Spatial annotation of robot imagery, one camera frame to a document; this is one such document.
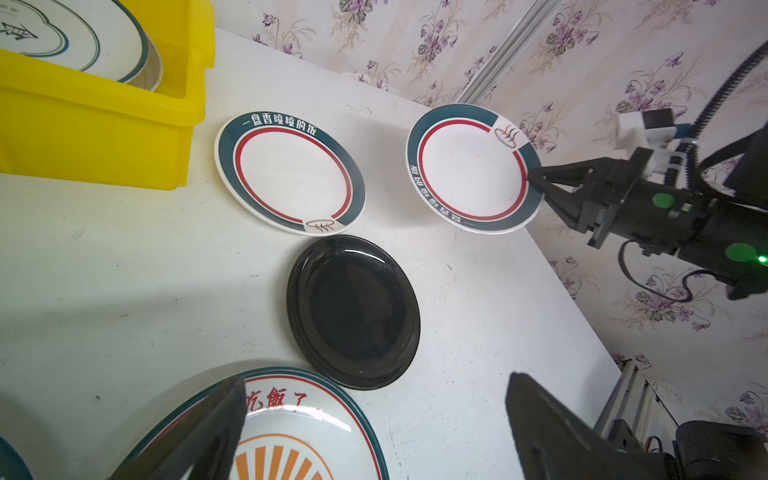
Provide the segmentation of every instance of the yellow plastic bin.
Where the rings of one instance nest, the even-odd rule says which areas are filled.
[[[0,173],[173,190],[214,66],[208,0],[121,0],[154,41],[163,81],[142,90],[0,50]]]

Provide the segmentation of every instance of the white plate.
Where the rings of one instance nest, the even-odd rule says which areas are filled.
[[[0,48],[126,82],[147,61],[147,38],[117,0],[3,0]]]
[[[214,154],[232,195],[283,230],[333,235],[352,226],[365,206],[366,186],[355,161],[302,118],[242,114],[219,130]]]
[[[240,377],[245,380],[248,413],[230,478],[389,479],[371,425],[338,385],[292,367],[250,370]],[[214,387],[165,417],[125,461],[144,451]]]
[[[528,184],[536,150],[512,122],[469,104],[437,107],[416,122],[406,166],[419,196],[444,220],[476,233],[529,222],[542,195]]]
[[[143,88],[144,90],[155,91],[163,80],[163,58],[160,56],[160,51],[157,50],[157,46],[152,41],[152,38],[147,37],[147,41],[150,47],[147,64],[128,84]]]

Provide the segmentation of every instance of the black plate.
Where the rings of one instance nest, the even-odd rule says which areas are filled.
[[[288,319],[318,372],[351,389],[397,380],[419,346],[419,305],[406,274],[368,240],[312,243],[288,279]]]

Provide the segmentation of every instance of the plate with orange design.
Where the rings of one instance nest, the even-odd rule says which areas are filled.
[[[384,455],[360,407],[338,385],[305,369],[266,367],[239,374],[247,414],[232,480],[389,480]],[[187,400],[128,454],[132,460],[203,400]]]

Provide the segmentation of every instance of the bowl logo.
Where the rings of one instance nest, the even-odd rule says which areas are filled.
[[[518,130],[516,126],[507,125],[504,130],[501,128],[496,128],[493,130],[493,132],[496,134],[496,138],[498,138],[506,147],[518,147],[517,143],[515,142],[515,137],[520,134],[520,130]]]
[[[314,227],[321,232],[333,232],[334,220],[308,220],[306,225],[308,227]]]
[[[333,480],[328,465],[306,442],[290,435],[259,435],[241,442],[230,478]]]

